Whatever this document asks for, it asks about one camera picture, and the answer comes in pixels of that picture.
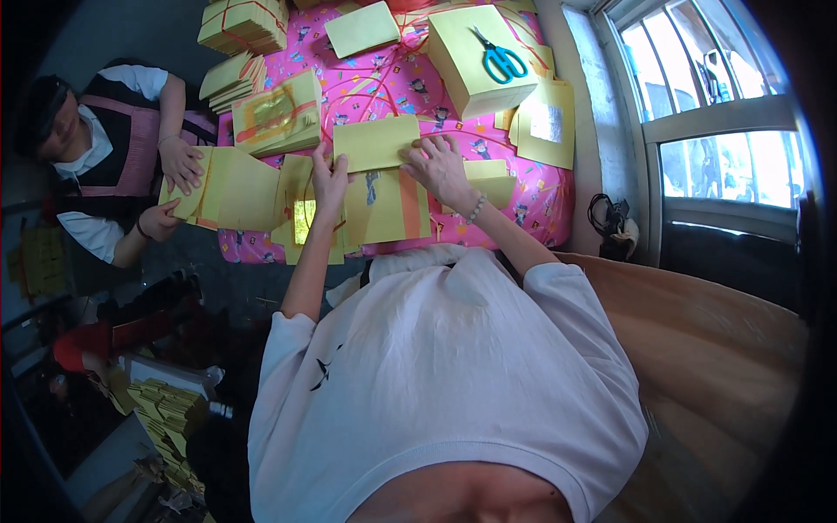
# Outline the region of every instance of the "beaded bracelet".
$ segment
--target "beaded bracelet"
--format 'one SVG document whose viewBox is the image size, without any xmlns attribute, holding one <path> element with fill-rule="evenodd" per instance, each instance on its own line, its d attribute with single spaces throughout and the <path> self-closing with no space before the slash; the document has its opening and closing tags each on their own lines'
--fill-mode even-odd
<svg viewBox="0 0 837 523">
<path fill-rule="evenodd" d="M 474 222 L 474 220 L 476 220 L 476 215 L 480 213 L 480 211 L 482 210 L 482 206 L 485 205 L 485 198 L 486 195 L 483 192 L 480 195 L 480 201 L 476 204 L 476 209 L 474 209 L 474 212 L 471 213 L 471 216 L 470 218 L 468 218 L 468 221 L 465 222 L 465 225 L 471 225 Z"/>
</svg>

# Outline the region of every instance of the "red cloth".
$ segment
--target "red cloth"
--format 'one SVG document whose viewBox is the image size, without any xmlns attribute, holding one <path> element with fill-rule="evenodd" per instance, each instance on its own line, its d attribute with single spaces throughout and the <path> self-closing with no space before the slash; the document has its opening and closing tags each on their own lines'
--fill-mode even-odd
<svg viewBox="0 0 837 523">
<path fill-rule="evenodd" d="M 135 345 L 150 344 L 172 334 L 172 318 L 164 310 L 148 317 L 131 321 L 113 328 L 113 347 L 117 351 L 128 351 Z"/>
<path fill-rule="evenodd" d="M 92 352 L 107 361 L 110 353 L 110 326 L 104 320 L 71 329 L 53 344 L 53 354 L 65 371 L 87 372 L 81 361 L 84 352 Z"/>
</svg>

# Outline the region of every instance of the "paper pile on floor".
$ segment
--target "paper pile on floor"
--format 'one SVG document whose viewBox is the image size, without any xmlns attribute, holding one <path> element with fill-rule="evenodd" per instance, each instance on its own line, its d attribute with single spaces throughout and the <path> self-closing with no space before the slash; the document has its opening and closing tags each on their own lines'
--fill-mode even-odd
<svg viewBox="0 0 837 523">
<path fill-rule="evenodd" d="M 127 393 L 137 404 L 136 416 L 168 465 L 168 480 L 182 489 L 203 492 L 203 484 L 186 461 L 186 442 L 208 416 L 203 396 L 153 378 L 135 380 Z"/>
<path fill-rule="evenodd" d="M 198 43 L 233 55 L 269 54 L 287 47 L 285 0 L 227 0 L 203 10 Z"/>
<path fill-rule="evenodd" d="M 264 88 L 267 66 L 264 56 L 249 51 L 236 54 L 211 68 L 203 77 L 200 99 L 209 98 L 209 108 L 221 115 L 233 109 L 233 103 Z"/>
<path fill-rule="evenodd" d="M 322 85 L 313 69 L 233 103 L 233 143 L 257 158 L 320 143 Z"/>
</svg>

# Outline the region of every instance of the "cartoon print tablecloth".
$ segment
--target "cartoon print tablecloth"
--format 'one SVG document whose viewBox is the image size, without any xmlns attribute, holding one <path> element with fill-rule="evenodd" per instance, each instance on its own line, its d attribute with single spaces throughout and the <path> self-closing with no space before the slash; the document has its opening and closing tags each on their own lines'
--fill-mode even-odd
<svg viewBox="0 0 837 523">
<path fill-rule="evenodd" d="M 333 126 L 383 118 L 388 113 L 419 117 L 422 136 L 449 133 L 460 141 L 463 156 L 469 160 L 503 158 L 506 168 L 517 175 L 511 204 L 503 213 L 547 247 L 564 242 L 573 216 L 573 172 L 515 156 L 508 132 L 494 127 L 494 116 L 458 121 L 454 106 L 444 90 L 439 73 L 426 54 L 427 18 L 403 29 L 402 42 L 384 49 L 338 59 L 331 50 L 323 25 L 341 16 L 337 3 L 321 4 L 305 11 L 293 11 L 288 27 L 288 49 L 265 57 L 268 66 L 267 89 L 306 68 L 314 68 L 322 84 L 322 124 L 326 139 Z M 439 9 L 452 6 L 439 6 Z M 536 15 L 521 13 L 530 34 L 543 42 Z M 399 27 L 403 16 L 396 16 Z M 512 30 L 524 28 L 510 25 Z M 218 145 L 233 145 L 232 115 L 222 115 L 218 126 Z M 295 154 L 310 155 L 312 150 Z M 280 167 L 284 155 L 264 158 Z M 465 246 L 496 246 L 475 225 L 465 225 L 459 214 L 443 214 L 440 204 L 430 197 L 430 238 L 410 239 L 387 244 L 369 244 L 350 256 L 389 254 L 433 243 Z M 221 229 L 218 241 L 224 259 L 233 263 L 258 264 L 284 261 L 280 245 L 270 242 L 270 233 Z"/>
</svg>

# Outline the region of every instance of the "black hair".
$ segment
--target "black hair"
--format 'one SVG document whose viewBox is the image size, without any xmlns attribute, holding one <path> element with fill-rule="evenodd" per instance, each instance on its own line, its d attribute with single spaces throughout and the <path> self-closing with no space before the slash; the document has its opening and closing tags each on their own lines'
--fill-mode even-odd
<svg viewBox="0 0 837 523">
<path fill-rule="evenodd" d="M 38 147 L 52 131 L 55 114 L 67 99 L 69 90 L 69 84 L 54 74 L 35 79 L 18 116 L 15 152 L 27 158 L 36 157 Z"/>
</svg>

